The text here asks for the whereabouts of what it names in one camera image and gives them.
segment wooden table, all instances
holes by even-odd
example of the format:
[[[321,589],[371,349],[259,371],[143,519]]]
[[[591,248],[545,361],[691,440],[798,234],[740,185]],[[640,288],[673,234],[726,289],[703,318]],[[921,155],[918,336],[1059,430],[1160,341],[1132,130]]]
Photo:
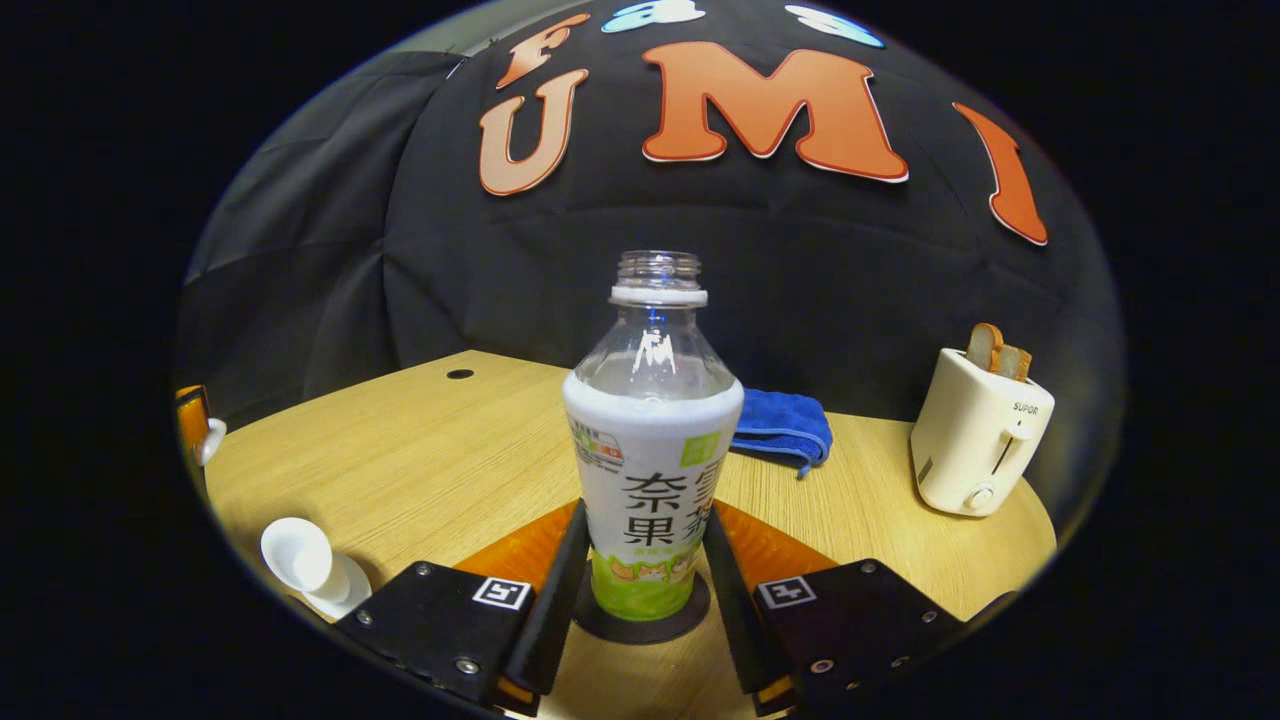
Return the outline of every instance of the wooden table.
[[[475,374],[449,379],[457,369]],[[268,575],[259,538],[284,516],[320,525],[375,591],[415,560],[454,565],[579,497],[566,373],[466,351],[311,400],[227,436],[206,466],[210,502]],[[1048,561],[1053,527],[1025,480],[989,518],[945,515],[915,492],[911,423],[828,419],[831,457],[803,480],[731,452],[717,497],[837,562],[881,559],[961,620]],[[705,559],[699,571],[709,577]],[[570,629],[539,717],[677,716],[755,716],[714,602],[694,632],[657,646]]]

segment blue towel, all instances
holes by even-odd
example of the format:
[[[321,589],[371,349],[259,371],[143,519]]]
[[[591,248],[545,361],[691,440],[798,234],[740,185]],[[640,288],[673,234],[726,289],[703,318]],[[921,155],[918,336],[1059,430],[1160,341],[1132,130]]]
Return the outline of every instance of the blue towel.
[[[822,405],[804,395],[746,388],[731,447],[800,457],[799,478],[831,454],[831,425]]]

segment bottle opening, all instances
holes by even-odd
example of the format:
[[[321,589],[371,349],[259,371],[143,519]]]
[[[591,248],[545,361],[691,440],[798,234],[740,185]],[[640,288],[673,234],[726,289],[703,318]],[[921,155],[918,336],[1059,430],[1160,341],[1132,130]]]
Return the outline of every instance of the bottle opening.
[[[692,252],[628,250],[618,263],[611,302],[701,307],[707,291],[698,284],[703,264]]]

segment bread slice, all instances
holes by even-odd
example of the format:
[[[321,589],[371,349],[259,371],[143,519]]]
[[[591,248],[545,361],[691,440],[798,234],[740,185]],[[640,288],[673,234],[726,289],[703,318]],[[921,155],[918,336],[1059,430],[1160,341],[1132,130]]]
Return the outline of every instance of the bread slice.
[[[1014,347],[1012,345],[1006,345],[1000,348],[1000,366],[996,370],[1000,377],[1025,383],[1027,373],[1030,372],[1030,352]]]
[[[965,351],[965,357],[983,370],[995,373],[1000,366],[1000,348],[1004,346],[1005,336],[1000,333],[1000,328],[991,323],[978,323],[969,333],[969,350]]]

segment black fabric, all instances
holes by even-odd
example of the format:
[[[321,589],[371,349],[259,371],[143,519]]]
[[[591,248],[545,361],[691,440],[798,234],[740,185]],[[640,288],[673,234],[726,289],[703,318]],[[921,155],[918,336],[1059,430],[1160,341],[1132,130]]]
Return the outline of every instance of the black fabric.
[[[893,37],[863,46],[800,24],[783,5],[709,0],[698,20],[603,33],[617,8],[590,4],[515,32],[447,81],[456,59],[412,55],[371,63],[419,63],[417,74],[398,70],[407,78],[367,68],[343,78],[255,156],[215,213],[186,290],[184,351],[198,357],[184,359],[184,378],[210,386],[215,414],[248,421],[465,347],[572,366],[612,323],[618,254],[687,250],[701,256],[710,293],[700,324],[742,383],[809,395],[829,411],[914,420],[938,350],[963,347],[975,322],[997,324],[1034,355],[1032,377],[1057,400],[1025,474],[1061,533],[1101,482],[1125,388],[1116,292],[1084,208],[1034,141],[973,90]],[[515,44],[581,12],[591,18],[544,51],[544,65],[494,88]],[[910,178],[805,164],[794,150],[805,113],[768,159],[713,109],[723,156],[646,160],[662,77],[641,54],[681,41],[718,42],[762,74],[795,49],[868,65]],[[527,192],[489,195],[480,117],[524,96],[511,137],[522,159],[539,136],[534,92],[579,68],[590,76],[561,165]],[[952,101],[1018,141],[1047,246],[992,217],[991,163]],[[228,269],[234,279],[219,278]],[[219,304],[237,316],[215,313]]]

